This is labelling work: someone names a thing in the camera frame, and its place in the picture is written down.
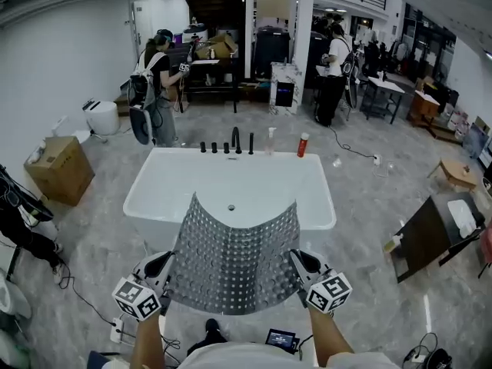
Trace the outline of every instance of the black shirt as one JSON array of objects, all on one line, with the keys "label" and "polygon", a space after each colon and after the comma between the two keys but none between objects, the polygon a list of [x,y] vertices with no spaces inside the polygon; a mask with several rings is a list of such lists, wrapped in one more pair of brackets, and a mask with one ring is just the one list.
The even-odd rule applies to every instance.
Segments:
[{"label": "black shirt", "polygon": [[169,60],[169,56],[165,55],[151,68],[151,72],[154,76],[154,90],[158,94],[161,93],[161,72],[169,71],[170,65],[171,61]]}]

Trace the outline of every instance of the door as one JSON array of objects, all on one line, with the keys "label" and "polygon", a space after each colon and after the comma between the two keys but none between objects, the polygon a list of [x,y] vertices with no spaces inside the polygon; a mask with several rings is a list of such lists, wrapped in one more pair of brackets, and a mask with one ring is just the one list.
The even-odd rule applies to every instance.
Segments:
[{"label": "door", "polygon": [[148,39],[154,37],[151,23],[151,9],[148,2],[133,2],[135,18],[135,40],[138,56],[145,50]]}]

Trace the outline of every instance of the sneaker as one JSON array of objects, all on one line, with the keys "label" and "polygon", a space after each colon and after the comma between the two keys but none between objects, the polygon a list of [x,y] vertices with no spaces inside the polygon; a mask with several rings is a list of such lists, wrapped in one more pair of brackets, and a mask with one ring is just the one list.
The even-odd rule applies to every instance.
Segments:
[{"label": "sneaker", "polygon": [[55,253],[60,254],[63,251],[63,246],[59,243],[55,243]]},{"label": "sneaker", "polygon": [[58,264],[52,269],[53,278],[55,279],[55,284],[58,285],[62,282],[63,278],[63,264]]},{"label": "sneaker", "polygon": [[207,331],[207,333],[209,331],[219,331],[220,332],[221,328],[218,326],[217,320],[215,320],[214,318],[209,318],[207,320],[207,322],[205,323],[205,330]]}]

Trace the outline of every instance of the bathtub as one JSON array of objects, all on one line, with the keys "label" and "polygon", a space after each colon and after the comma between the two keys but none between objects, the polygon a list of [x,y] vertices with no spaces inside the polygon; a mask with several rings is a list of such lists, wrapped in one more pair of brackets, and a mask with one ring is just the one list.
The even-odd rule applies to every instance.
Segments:
[{"label": "bathtub", "polygon": [[249,228],[298,203],[304,237],[323,239],[336,216],[320,158],[263,151],[212,154],[199,149],[154,148],[123,205],[138,233],[156,251],[171,250],[193,193],[230,227]]}]

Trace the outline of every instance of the gray tile floor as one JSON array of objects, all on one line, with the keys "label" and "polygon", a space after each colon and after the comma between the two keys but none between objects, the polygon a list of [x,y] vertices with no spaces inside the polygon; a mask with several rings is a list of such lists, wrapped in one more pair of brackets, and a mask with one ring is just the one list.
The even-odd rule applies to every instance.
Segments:
[{"label": "gray tile floor", "polygon": [[[399,115],[405,113],[402,108]],[[354,349],[383,351],[400,365],[426,332],[423,298],[427,295],[432,330],[437,332],[440,346],[452,353],[455,367],[488,367],[483,362],[492,335],[492,274],[486,272],[477,280],[482,266],[478,246],[470,245],[444,267],[433,264],[402,284],[396,283],[392,265],[381,250],[400,222],[445,185],[443,175],[426,179],[439,158],[466,161],[462,148],[435,141],[402,118],[390,125],[379,118],[367,121],[355,112],[346,122],[339,112],[333,123],[339,140],[354,150],[382,155],[384,168],[374,170],[371,159],[340,149],[333,132],[313,122],[309,108],[297,117],[281,117],[269,115],[266,106],[247,102],[239,105],[236,115],[230,103],[192,105],[176,118],[176,124],[180,142],[189,147],[198,147],[200,141],[230,141],[235,125],[244,143],[250,131],[256,134],[256,149],[264,147],[270,126],[278,128],[278,151],[296,151],[300,134],[310,133],[307,151],[321,157],[337,214],[337,224],[315,249],[343,271],[354,287],[349,302],[335,315]],[[65,246],[65,260],[76,276],[77,290],[112,319],[120,312],[111,291],[145,256],[122,205],[149,149],[139,145],[131,133],[110,138],[106,144],[94,138],[91,141],[88,156],[96,173],[93,182],[78,207],[54,204],[53,210],[60,230],[58,239]],[[335,166],[338,159],[341,164]],[[387,178],[376,176],[385,175],[388,161],[394,163],[394,169]],[[131,351],[129,346],[110,342],[110,327],[71,288],[61,291],[54,286],[46,263],[23,253],[14,276],[33,307],[32,319],[23,321],[22,326],[34,349],[34,367],[83,368],[90,350]],[[177,304],[171,306],[166,335],[181,340],[182,346],[172,354],[182,359],[186,350],[204,337],[208,317]],[[219,321],[233,341],[263,343],[270,327],[295,331],[301,337],[310,334],[308,314],[295,296],[257,314]],[[135,329],[128,318],[125,326],[127,331]],[[309,344],[304,356],[311,355]]]}]

